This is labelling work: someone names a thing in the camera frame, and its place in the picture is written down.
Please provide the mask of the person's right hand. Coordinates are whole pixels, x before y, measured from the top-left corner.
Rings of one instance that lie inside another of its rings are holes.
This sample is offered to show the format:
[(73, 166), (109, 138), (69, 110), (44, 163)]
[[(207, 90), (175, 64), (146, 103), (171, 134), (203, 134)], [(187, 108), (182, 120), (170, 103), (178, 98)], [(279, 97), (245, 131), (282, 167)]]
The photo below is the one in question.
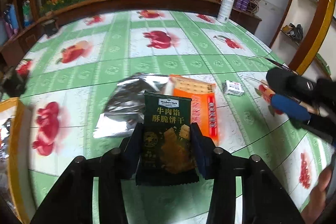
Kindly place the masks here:
[(332, 170), (326, 167), (318, 177), (317, 185), (312, 189), (309, 195), (309, 203), (301, 212), (301, 217), (305, 223), (314, 223), (321, 215), (326, 206), (326, 188), (330, 182)]

